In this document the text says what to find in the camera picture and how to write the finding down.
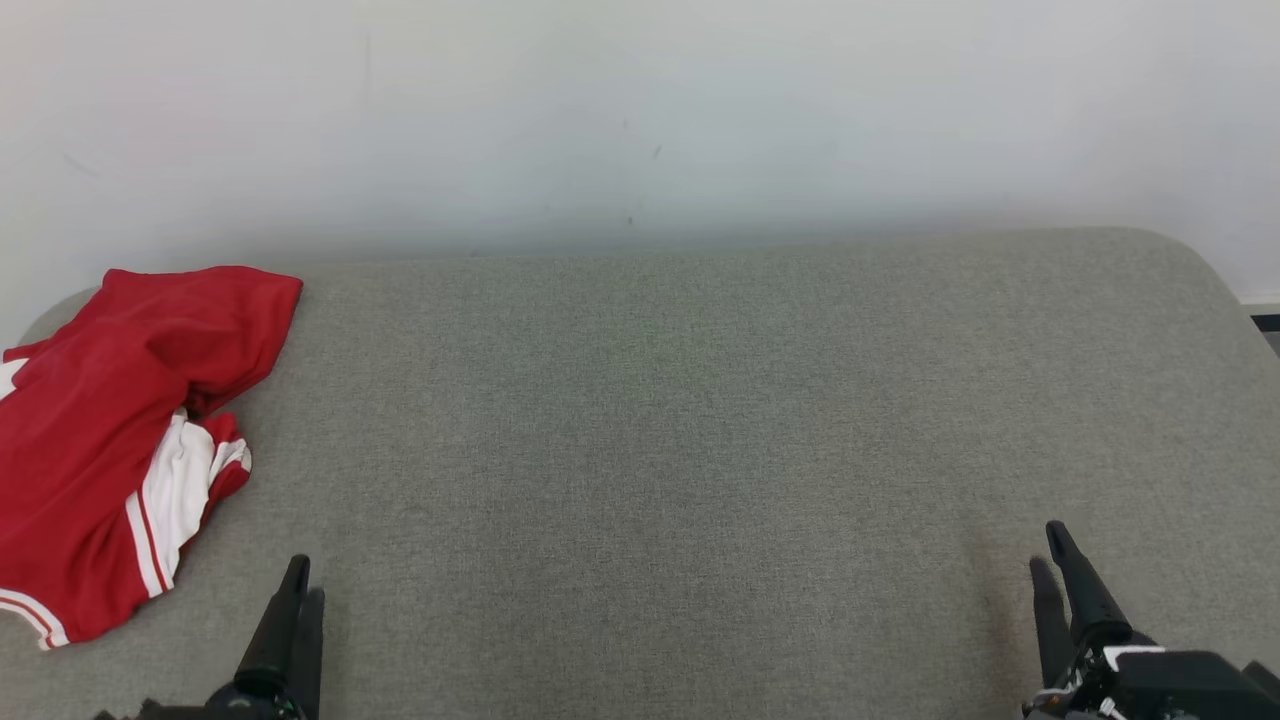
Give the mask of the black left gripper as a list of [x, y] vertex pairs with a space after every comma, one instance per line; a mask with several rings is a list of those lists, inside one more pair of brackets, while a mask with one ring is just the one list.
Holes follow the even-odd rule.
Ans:
[[[310, 557], [294, 555], [236, 670], [202, 705], [147, 698], [133, 714], [95, 720], [320, 720], [325, 592], [308, 591]], [[288, 692], [296, 635], [296, 700]]]

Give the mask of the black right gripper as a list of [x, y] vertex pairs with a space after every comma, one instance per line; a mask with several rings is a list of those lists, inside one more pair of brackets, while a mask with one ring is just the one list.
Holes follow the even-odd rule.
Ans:
[[1025, 702], [1025, 720], [1280, 720], [1280, 676], [1257, 661], [1236, 667], [1215, 652], [1125, 644], [1134, 629], [1070, 530], [1048, 521], [1046, 536], [1071, 616], [1050, 565], [1032, 557], [1043, 689]]

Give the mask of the red T-shirt with white sleeves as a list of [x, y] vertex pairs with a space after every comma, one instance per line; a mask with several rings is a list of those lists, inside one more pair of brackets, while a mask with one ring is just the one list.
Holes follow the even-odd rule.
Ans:
[[113, 269], [19, 346], [29, 384], [0, 402], [0, 611], [41, 650], [173, 589], [187, 544], [250, 478], [227, 405], [273, 370], [302, 290], [250, 266]]

